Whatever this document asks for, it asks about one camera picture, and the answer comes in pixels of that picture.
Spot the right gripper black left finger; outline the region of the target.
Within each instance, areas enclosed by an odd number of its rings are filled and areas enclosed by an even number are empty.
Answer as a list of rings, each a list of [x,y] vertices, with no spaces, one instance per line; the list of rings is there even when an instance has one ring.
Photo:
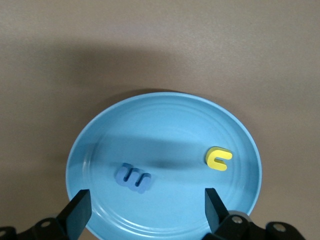
[[[29,229],[17,233],[12,226],[0,228],[2,240],[77,240],[92,215],[91,194],[80,190],[56,216],[38,221]]]

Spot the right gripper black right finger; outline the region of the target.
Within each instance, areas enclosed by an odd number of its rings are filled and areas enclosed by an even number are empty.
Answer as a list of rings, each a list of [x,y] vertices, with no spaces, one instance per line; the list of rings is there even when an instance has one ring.
[[[265,228],[240,211],[229,211],[214,188],[204,191],[205,216],[210,228],[204,240],[304,240],[291,224],[268,222]]]

